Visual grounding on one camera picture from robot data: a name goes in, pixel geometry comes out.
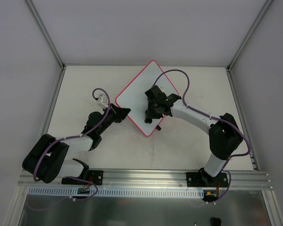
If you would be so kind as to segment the black bone-shaped eraser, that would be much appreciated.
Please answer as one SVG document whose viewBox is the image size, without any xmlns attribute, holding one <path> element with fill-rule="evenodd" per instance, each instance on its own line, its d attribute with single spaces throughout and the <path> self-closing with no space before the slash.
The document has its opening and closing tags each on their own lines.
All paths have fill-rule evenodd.
<svg viewBox="0 0 283 226">
<path fill-rule="evenodd" d="M 153 122 L 153 119 L 148 117 L 148 116 L 146 116 L 144 122 L 147 123 L 147 124 L 151 124 Z"/>
</svg>

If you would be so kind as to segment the pink framed whiteboard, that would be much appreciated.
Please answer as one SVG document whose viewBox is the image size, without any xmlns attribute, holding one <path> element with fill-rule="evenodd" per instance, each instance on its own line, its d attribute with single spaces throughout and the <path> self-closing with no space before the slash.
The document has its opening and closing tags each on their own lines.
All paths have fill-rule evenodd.
<svg viewBox="0 0 283 226">
<path fill-rule="evenodd" d="M 158 63 L 154 60 L 150 61 L 115 98 L 118 107 L 131 109 L 127 116 L 147 137 L 152 135 L 163 119 L 154 119 L 151 124 L 145 123 L 145 111 L 148 106 L 145 92 L 153 84 L 156 84 L 167 95 L 172 93 L 179 95 L 179 92 L 166 75 L 159 77 L 162 73 L 163 70 Z"/>
</svg>

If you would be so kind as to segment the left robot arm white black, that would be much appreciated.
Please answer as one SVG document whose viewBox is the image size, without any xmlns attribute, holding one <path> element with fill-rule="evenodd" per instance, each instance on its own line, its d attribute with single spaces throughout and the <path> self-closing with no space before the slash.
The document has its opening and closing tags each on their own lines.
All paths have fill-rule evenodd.
<svg viewBox="0 0 283 226">
<path fill-rule="evenodd" d="M 22 168 L 31 173 L 35 181 L 46 184 L 57 177 L 61 177 L 65 185 L 94 182 L 95 176 L 88 164 L 76 158 L 66 160 L 66 156 L 97 148 L 102 141 L 101 134 L 113 123 L 121 123 L 130 111 L 111 104 L 103 113 L 90 113 L 80 135 L 60 139 L 42 135 L 24 158 Z"/>
</svg>

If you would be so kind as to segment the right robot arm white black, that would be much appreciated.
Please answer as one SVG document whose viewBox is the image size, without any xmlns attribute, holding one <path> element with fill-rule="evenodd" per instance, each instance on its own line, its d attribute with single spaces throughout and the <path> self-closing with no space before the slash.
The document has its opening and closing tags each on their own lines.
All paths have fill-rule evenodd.
<svg viewBox="0 0 283 226">
<path fill-rule="evenodd" d="M 182 119 L 204 131 L 209 137 L 210 158 L 188 182 L 188 186 L 216 186 L 219 174 L 226 165 L 231 154 L 242 142 L 234 117 L 226 113 L 213 119 L 206 113 L 187 105 L 177 94 L 167 96 L 157 85 L 145 92 L 147 110 L 145 122 L 152 123 L 154 119 L 170 116 Z"/>
</svg>

